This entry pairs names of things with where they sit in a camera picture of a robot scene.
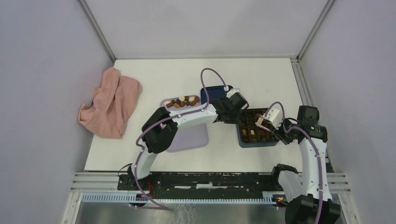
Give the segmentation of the blue chocolate box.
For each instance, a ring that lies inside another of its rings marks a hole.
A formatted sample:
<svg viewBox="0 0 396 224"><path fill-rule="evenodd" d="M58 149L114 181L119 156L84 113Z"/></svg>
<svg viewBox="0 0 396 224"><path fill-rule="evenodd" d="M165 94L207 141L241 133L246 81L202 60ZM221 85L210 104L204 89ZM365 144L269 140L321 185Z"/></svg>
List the blue chocolate box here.
<svg viewBox="0 0 396 224"><path fill-rule="evenodd" d="M266 110L267 108L246 109L240 114L236 130L241 148L272 147L279 142L274 134L255 124L258 120L257 115L263 115Z"/></svg>

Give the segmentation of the lilac tray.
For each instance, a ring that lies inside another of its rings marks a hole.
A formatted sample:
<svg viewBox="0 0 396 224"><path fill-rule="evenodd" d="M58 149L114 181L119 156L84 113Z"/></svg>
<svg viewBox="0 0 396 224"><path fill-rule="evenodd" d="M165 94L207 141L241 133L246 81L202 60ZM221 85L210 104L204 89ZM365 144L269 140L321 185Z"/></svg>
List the lilac tray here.
<svg viewBox="0 0 396 224"><path fill-rule="evenodd" d="M187 98L184 107L175 107L175 104L179 98L168 98L161 101L160 105L164 106L167 111L181 111L193 110L196 107L201 106L200 98L197 95L189 95L182 97ZM204 147L208 144L208 132L206 124L189 127L178 131L173 139L172 144L166 150L169 153L176 153L180 151L195 149Z"/></svg>

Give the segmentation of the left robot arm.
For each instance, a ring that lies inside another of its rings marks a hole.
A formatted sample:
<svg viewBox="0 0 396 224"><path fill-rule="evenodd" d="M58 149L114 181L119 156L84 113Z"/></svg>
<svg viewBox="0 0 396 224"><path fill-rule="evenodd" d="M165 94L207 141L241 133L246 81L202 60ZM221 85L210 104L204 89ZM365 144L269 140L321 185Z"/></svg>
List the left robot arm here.
<svg viewBox="0 0 396 224"><path fill-rule="evenodd" d="M143 125L142 133L135 142L141 150L131 166L128 183L135 190L146 186L146 177L157 155L171 146L178 132L216 122L238 124L241 112L248 107L248 101L235 92L229 97L213 98L191 109L168 111L165 107L158 108Z"/></svg>

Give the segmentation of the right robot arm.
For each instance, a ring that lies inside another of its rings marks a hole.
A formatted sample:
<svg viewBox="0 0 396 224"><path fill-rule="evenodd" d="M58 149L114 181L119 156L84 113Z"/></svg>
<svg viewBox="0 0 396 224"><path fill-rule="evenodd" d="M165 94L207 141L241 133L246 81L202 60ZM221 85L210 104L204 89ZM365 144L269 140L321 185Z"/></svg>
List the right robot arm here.
<svg viewBox="0 0 396 224"><path fill-rule="evenodd" d="M341 215L340 205L333 202L326 172L327 129L320 126L319 110L302 105L297 119L285 117L284 108L273 105L264 119L271 124L270 132L283 144L294 140L302 156L303 180L296 168L278 164L273 168L270 185L284 190L287 199L285 222L288 224L334 224Z"/></svg>

